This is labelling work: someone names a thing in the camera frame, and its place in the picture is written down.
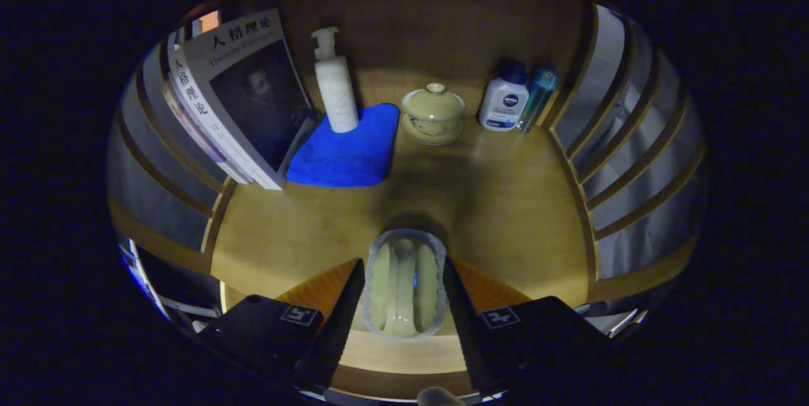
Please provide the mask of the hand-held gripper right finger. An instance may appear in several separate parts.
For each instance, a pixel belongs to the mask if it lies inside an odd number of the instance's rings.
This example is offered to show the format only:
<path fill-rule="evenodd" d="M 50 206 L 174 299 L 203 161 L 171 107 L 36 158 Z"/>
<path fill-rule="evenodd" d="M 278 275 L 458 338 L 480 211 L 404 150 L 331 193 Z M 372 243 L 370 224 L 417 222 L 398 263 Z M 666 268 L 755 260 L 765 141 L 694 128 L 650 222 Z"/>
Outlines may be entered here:
<path fill-rule="evenodd" d="M 471 385 L 482 394 L 589 383 L 610 362 L 609 339 L 558 297 L 529 299 L 453 258 L 443 285 Z"/>

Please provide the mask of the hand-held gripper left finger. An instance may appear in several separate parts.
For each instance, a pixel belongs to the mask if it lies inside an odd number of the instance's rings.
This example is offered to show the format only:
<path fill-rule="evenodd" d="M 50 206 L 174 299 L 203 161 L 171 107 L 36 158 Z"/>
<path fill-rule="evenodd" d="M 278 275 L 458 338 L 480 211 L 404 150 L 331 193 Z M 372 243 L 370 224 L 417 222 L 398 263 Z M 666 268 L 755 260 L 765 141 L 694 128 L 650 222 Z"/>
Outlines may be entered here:
<path fill-rule="evenodd" d="M 366 282 L 361 259 L 278 298 L 248 295 L 212 323 L 212 348 L 280 388 L 323 391 L 340 362 Z"/>

